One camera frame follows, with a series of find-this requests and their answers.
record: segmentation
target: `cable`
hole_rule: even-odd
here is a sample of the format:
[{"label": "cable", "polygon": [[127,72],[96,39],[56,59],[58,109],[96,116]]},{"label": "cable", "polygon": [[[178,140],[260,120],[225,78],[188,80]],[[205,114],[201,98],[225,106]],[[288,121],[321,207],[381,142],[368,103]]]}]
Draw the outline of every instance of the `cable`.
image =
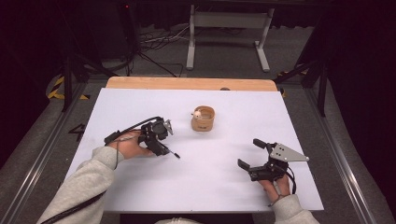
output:
[{"label": "cable", "polygon": [[117,169],[117,166],[119,165],[119,152],[120,152],[120,150],[119,150],[119,143],[120,142],[124,142],[124,141],[128,141],[128,140],[131,140],[131,139],[133,139],[133,138],[135,138],[136,136],[129,136],[129,137],[122,137],[122,138],[120,138],[119,140],[114,140],[114,141],[112,141],[112,142],[117,142],[117,145],[116,145],[116,150],[117,150],[117,152],[116,152],[116,167],[114,167],[114,170],[115,169]]},{"label": "cable", "polygon": [[181,77],[181,74],[184,70],[184,65],[182,63],[158,63],[158,64],[166,64],[166,65],[178,65],[180,66],[180,72],[178,73],[178,77]]},{"label": "cable", "polygon": [[83,203],[80,203],[80,204],[78,204],[78,205],[76,205],[76,206],[74,206],[74,207],[72,207],[72,208],[69,208],[69,209],[67,209],[66,211],[64,211],[64,212],[62,212],[62,213],[60,213],[60,214],[58,214],[58,215],[56,215],[56,216],[54,216],[54,217],[50,217],[49,219],[43,221],[41,224],[51,224],[51,223],[55,223],[55,222],[57,222],[57,221],[59,221],[59,220],[65,218],[65,217],[68,217],[68,216],[70,216],[70,215],[73,215],[73,214],[75,214],[77,211],[79,211],[79,210],[81,210],[81,209],[84,209],[84,208],[88,207],[89,205],[91,205],[91,204],[97,202],[100,198],[102,198],[102,196],[103,196],[105,193],[106,193],[106,192],[104,191],[104,192],[102,192],[102,193],[100,193],[100,194],[94,196],[93,198],[91,198],[91,199],[89,199],[89,200],[87,200],[87,201],[85,201],[85,202],[83,202]]},{"label": "cable", "polygon": [[297,185],[296,185],[296,181],[294,179],[294,176],[291,176],[288,172],[286,172],[286,175],[291,179],[291,182],[293,182],[293,189],[292,189],[291,193],[295,194],[296,190],[297,190]]},{"label": "cable", "polygon": [[131,132],[131,131],[138,131],[138,130],[140,130],[140,129],[137,130],[137,129],[135,129],[135,127],[137,127],[137,126],[139,126],[139,125],[142,125],[142,124],[144,124],[144,123],[147,123],[147,122],[149,122],[149,121],[152,121],[152,120],[154,120],[154,119],[162,119],[162,118],[160,118],[160,117],[153,117],[153,118],[151,118],[151,119],[145,119],[145,120],[143,120],[143,121],[137,123],[136,125],[134,125],[134,126],[132,126],[132,127],[130,127],[130,128],[127,128],[127,129],[125,129],[124,131],[120,132],[120,134],[119,134],[116,138],[120,137],[121,135],[123,135],[123,134],[125,134],[125,133]]},{"label": "cable", "polygon": [[[288,167],[288,169],[291,170],[290,167]],[[295,178],[295,177],[294,177],[294,172],[293,172],[293,170],[291,170],[291,173],[293,174],[293,178]]]},{"label": "cable", "polygon": [[183,37],[187,33],[187,29],[189,27],[190,27],[189,25],[186,26],[185,28],[177,31],[177,33],[174,35],[172,35],[172,31],[170,31],[169,34],[166,36],[159,36],[159,37],[155,37],[155,38],[145,39],[145,40],[141,41],[140,43],[141,44],[149,44],[144,47],[144,49],[146,49],[146,51],[147,51],[149,49],[161,49],[170,43],[177,42],[179,39],[189,40],[188,38]]},{"label": "cable", "polygon": [[132,70],[134,69],[134,57],[132,57],[131,63],[132,63],[132,68],[129,67],[129,64],[127,64],[127,66],[125,68],[125,75],[127,77],[129,77],[131,75]]},{"label": "cable", "polygon": [[[106,70],[111,71],[111,72],[120,70],[121,68],[129,66],[129,63],[133,60],[133,58],[134,58],[134,56],[127,56],[126,57],[127,60],[126,60],[125,63],[121,63],[121,64],[113,66],[113,67],[104,67],[104,68]],[[85,67],[85,66],[84,66],[84,68],[85,68],[85,70],[87,70],[91,74],[101,74],[101,72],[97,71],[96,69],[88,68],[88,67]]]},{"label": "cable", "polygon": [[144,60],[147,60],[149,62],[152,62],[154,64],[156,64],[157,66],[161,67],[163,70],[165,70],[166,72],[168,72],[170,75],[172,75],[173,77],[177,77],[173,72],[169,71],[168,69],[166,69],[165,67],[163,67],[162,65],[160,65],[159,63],[154,62],[152,59],[150,59],[149,56],[147,56],[146,54],[142,53],[142,52],[137,52],[137,54]]}]

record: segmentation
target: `gray sleeve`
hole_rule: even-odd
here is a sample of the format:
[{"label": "gray sleeve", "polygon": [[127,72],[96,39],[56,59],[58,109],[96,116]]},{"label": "gray sleeve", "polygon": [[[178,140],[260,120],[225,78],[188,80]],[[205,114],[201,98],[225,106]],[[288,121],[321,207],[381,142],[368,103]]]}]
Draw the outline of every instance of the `gray sleeve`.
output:
[{"label": "gray sleeve", "polygon": [[291,194],[273,205],[276,222],[275,224],[292,224],[305,223],[317,224],[317,220],[312,216],[311,212],[304,210],[300,206],[298,196]]},{"label": "gray sleeve", "polygon": [[[120,162],[123,159],[122,154],[112,147],[95,149],[92,159],[84,161],[76,172],[64,181],[37,223],[106,191],[114,181],[117,160]],[[57,223],[100,223],[103,202],[104,197]]]}]

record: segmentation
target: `person's arm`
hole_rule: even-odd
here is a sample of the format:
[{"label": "person's arm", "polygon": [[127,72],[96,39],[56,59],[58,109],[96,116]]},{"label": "person's arm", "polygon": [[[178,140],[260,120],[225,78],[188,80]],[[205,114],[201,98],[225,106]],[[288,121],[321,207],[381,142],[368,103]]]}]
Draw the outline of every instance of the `person's arm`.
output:
[{"label": "person's arm", "polygon": [[[37,223],[59,216],[64,211],[106,192],[114,181],[114,169],[118,162],[136,155],[151,154],[148,149],[137,144],[138,135],[139,133],[127,133],[107,147],[95,149],[92,158],[84,161],[76,172],[64,181]],[[96,202],[56,223],[100,223],[103,202],[103,197],[100,197]]]},{"label": "person's arm", "polygon": [[289,178],[284,175],[276,181],[278,191],[271,181],[260,180],[259,183],[264,187],[272,203],[275,213],[276,224],[317,224],[318,221],[312,216],[311,212],[300,206],[298,196],[290,195]]}]

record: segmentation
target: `human hand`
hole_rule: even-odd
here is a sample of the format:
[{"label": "human hand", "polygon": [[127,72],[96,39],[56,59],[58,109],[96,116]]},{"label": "human hand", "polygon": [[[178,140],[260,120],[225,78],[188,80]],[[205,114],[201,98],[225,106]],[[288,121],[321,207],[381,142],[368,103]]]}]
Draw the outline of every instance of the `human hand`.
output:
[{"label": "human hand", "polygon": [[271,203],[275,203],[280,198],[286,197],[290,195],[290,185],[289,178],[287,175],[283,175],[282,178],[279,178],[276,181],[277,187],[279,189],[279,193],[276,191],[274,183],[269,180],[259,180],[259,183],[264,187],[264,190],[267,192],[268,197],[270,198]]},{"label": "human hand", "polygon": [[123,156],[125,160],[131,159],[132,157],[142,155],[142,156],[150,156],[152,155],[152,151],[147,148],[139,146],[137,143],[137,139],[139,138],[139,131],[131,131],[125,133],[118,137],[113,142],[109,143],[108,147],[113,147],[117,149]]}]

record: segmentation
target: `white table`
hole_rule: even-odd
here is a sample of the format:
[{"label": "white table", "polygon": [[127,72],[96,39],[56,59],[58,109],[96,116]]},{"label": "white table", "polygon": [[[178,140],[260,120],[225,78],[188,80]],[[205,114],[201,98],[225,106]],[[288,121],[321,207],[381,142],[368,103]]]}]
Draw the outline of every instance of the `white table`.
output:
[{"label": "white table", "polygon": [[[131,80],[158,85],[159,80],[166,83],[169,79]],[[220,79],[217,81],[221,82],[220,86],[226,85]],[[199,80],[192,83],[199,85]],[[255,147],[253,138],[282,143],[303,152],[279,92],[142,88],[101,90],[67,176],[88,160],[92,149],[102,146],[110,133],[160,116],[172,120],[175,132],[163,143],[181,159],[168,154],[120,163],[116,181],[106,193],[105,211],[123,214],[270,211],[262,187],[250,181],[237,160],[251,166],[267,162],[266,150]],[[216,110],[211,132],[198,133],[191,128],[191,112],[198,105],[209,105]],[[290,167],[296,175],[302,207],[323,210],[307,163],[291,162]]]}]

